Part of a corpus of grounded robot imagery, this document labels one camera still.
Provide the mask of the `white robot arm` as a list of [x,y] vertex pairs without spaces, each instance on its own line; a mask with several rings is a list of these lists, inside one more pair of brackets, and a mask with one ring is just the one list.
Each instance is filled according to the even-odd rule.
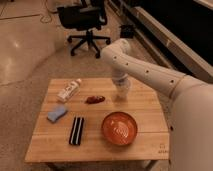
[[213,171],[213,84],[185,73],[138,60],[118,39],[101,50],[112,80],[123,86],[130,76],[172,101],[169,171]]

